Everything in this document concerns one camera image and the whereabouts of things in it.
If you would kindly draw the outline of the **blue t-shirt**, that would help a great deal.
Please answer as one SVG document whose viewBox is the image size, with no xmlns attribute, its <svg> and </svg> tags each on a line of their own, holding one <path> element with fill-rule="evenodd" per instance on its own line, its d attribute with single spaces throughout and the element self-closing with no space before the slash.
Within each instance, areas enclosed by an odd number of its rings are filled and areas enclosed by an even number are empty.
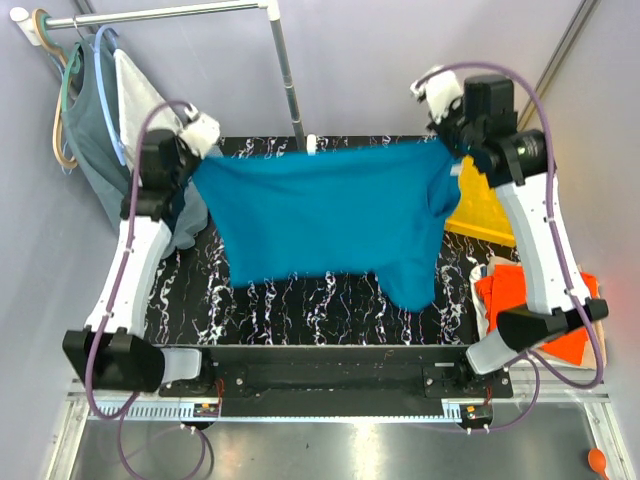
<svg viewBox="0 0 640 480">
<path fill-rule="evenodd" d="M 436 263 L 461 193 L 437 140 L 316 155 L 206 158 L 194 175 L 236 288 L 292 274 L 374 274 L 398 307 L 435 298 Z"/>
</svg>

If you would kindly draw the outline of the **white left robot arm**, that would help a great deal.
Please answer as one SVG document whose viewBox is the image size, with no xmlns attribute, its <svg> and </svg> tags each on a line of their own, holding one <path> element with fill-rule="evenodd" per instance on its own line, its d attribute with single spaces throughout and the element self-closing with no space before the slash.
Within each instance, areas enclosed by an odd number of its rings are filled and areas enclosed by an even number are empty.
<svg viewBox="0 0 640 480">
<path fill-rule="evenodd" d="M 176 381 L 196 396 L 215 386 L 216 372 L 193 348 L 158 347 L 144 338 L 151 288 L 185 206 L 184 191 L 218 142 L 216 128 L 188 126 L 143 137 L 132 190 L 121 205 L 119 239 L 106 283 L 80 330 L 62 348 L 89 391 L 154 392 Z"/>
</svg>

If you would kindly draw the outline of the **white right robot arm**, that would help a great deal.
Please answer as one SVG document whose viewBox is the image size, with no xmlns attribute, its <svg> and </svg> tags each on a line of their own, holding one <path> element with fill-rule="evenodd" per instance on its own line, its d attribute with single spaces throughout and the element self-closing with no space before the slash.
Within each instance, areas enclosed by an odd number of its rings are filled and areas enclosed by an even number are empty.
<svg viewBox="0 0 640 480">
<path fill-rule="evenodd" d="M 571 251 L 559 201 L 551 141 L 544 131 L 520 130 L 514 83 L 503 75 L 459 81 L 445 70 L 416 83 L 427 102 L 430 129 L 455 156 L 469 156 L 506 212 L 523 267 L 526 302 L 497 316 L 497 326 L 466 351 L 454 384 L 476 396 L 490 373 L 525 351 L 579 328 L 595 335 L 606 301 L 594 297 Z"/>
</svg>

